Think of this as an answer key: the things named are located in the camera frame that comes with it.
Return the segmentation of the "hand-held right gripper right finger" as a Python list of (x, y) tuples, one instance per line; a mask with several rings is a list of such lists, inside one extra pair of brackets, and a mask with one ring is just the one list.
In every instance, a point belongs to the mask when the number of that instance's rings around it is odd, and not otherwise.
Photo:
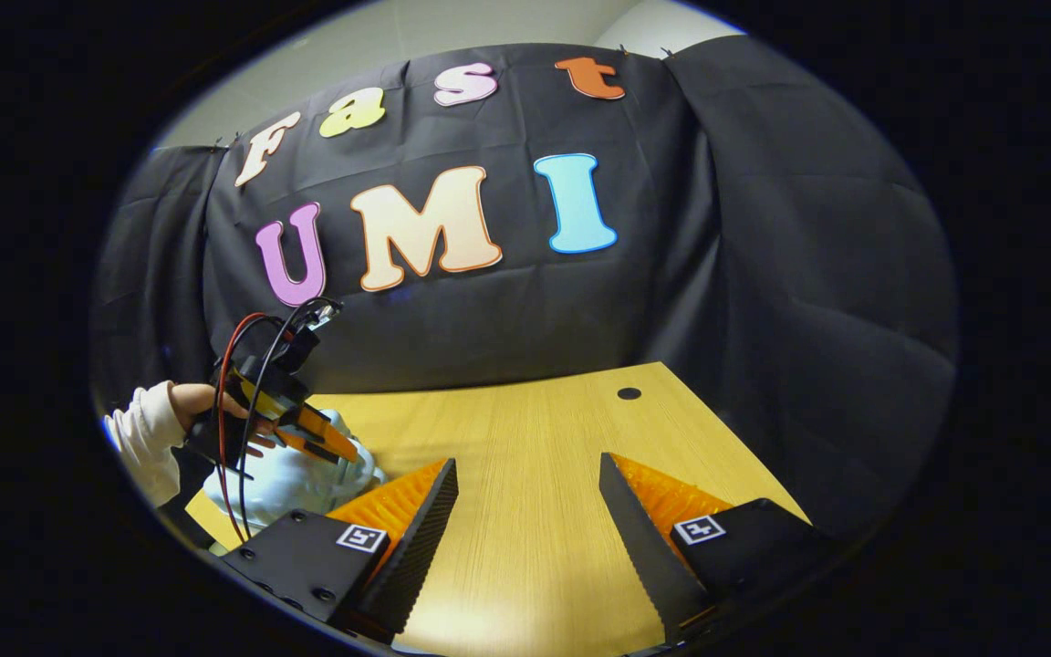
[(601, 455), (598, 486), (668, 644), (750, 624), (842, 552), (771, 499), (725, 502), (621, 454)]

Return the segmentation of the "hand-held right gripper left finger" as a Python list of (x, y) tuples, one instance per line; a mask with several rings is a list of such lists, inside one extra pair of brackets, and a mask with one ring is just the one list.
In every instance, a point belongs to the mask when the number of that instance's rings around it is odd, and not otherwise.
[(438, 459), (325, 515), (287, 510), (220, 560), (314, 621), (389, 644), (420, 597), (458, 495), (455, 459)]

